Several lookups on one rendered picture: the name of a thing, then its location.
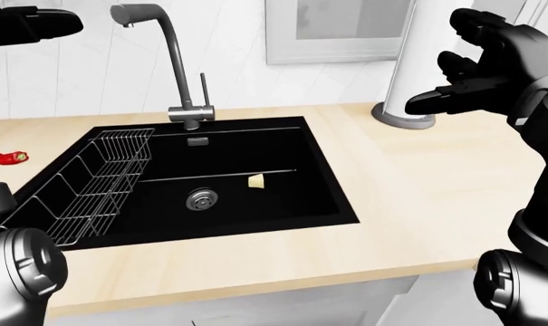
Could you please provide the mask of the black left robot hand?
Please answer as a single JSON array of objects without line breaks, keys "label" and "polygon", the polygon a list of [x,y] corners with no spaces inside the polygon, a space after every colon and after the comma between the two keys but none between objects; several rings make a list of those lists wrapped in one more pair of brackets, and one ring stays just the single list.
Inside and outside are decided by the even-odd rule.
[{"label": "black left robot hand", "polygon": [[0,7],[0,48],[65,37],[82,29],[81,18],[68,10]]}]

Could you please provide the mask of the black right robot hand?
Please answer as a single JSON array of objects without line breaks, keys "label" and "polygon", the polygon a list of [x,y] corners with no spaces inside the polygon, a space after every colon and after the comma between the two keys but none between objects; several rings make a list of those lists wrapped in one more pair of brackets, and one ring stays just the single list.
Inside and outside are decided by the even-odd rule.
[{"label": "black right robot hand", "polygon": [[482,49],[477,61],[444,51],[437,65],[448,86],[410,98],[409,115],[449,115],[485,110],[504,116],[531,106],[538,81],[548,87],[548,36],[526,24],[509,24],[502,16],[459,8],[450,26],[467,43]]}]

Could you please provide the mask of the grey metal sink faucet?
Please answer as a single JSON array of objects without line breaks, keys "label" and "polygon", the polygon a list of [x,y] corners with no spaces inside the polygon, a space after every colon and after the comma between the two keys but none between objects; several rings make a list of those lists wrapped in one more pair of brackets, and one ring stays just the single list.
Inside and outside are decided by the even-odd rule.
[{"label": "grey metal sink faucet", "polygon": [[159,24],[168,48],[181,103],[179,107],[168,108],[169,120],[181,122],[186,130],[198,129],[202,121],[213,121],[216,118],[216,109],[209,99],[206,75],[203,72],[199,74],[205,104],[194,105],[178,38],[169,15],[163,7],[155,4],[119,4],[111,7],[110,14],[112,20],[124,28],[147,21],[156,21]]}]

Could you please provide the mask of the metal sink drain strainer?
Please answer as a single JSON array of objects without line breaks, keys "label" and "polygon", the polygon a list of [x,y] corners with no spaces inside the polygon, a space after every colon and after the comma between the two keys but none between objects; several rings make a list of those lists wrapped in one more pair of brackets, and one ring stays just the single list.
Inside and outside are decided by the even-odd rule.
[{"label": "metal sink drain strainer", "polygon": [[208,187],[194,189],[187,195],[186,207],[191,211],[204,211],[217,203],[218,194]]}]

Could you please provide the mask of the black kitchen sink basin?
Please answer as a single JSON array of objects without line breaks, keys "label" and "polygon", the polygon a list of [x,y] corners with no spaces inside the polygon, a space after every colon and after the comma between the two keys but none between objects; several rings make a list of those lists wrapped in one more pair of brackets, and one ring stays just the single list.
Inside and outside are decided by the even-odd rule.
[{"label": "black kitchen sink basin", "polygon": [[[15,192],[15,211],[89,137],[116,129],[153,129],[152,159],[106,233],[60,246],[64,251],[359,221],[301,116],[205,121],[193,130],[176,122],[94,127]],[[209,145],[190,147],[188,138],[209,138]],[[250,188],[247,179],[260,173],[264,189]],[[191,211],[185,204],[187,195],[201,187],[213,189],[217,203]],[[5,224],[13,213],[0,222],[0,233],[20,228]]]}]

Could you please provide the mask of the white paper towel holder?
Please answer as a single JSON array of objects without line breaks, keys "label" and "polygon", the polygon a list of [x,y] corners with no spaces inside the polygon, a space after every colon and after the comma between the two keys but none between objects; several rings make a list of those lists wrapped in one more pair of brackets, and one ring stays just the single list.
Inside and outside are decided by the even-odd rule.
[{"label": "white paper towel holder", "polygon": [[461,6],[462,0],[415,0],[386,99],[371,110],[374,119],[402,129],[434,126],[434,116],[408,115],[405,105],[411,97],[446,83],[437,57],[455,44],[449,17]]}]

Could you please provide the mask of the red bell pepper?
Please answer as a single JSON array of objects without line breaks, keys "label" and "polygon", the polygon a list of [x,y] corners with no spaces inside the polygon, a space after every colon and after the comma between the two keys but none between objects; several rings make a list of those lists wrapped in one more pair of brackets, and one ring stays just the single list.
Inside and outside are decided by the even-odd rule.
[{"label": "red bell pepper", "polygon": [[0,154],[0,165],[18,165],[26,162],[29,159],[28,154],[24,151],[14,151],[7,154]]}]

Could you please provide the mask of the white framed window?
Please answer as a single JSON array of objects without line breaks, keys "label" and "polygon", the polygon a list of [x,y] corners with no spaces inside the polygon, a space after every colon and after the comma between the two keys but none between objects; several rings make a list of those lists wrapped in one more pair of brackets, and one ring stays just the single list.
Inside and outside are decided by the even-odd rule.
[{"label": "white framed window", "polygon": [[264,0],[267,64],[397,59],[416,0]]}]

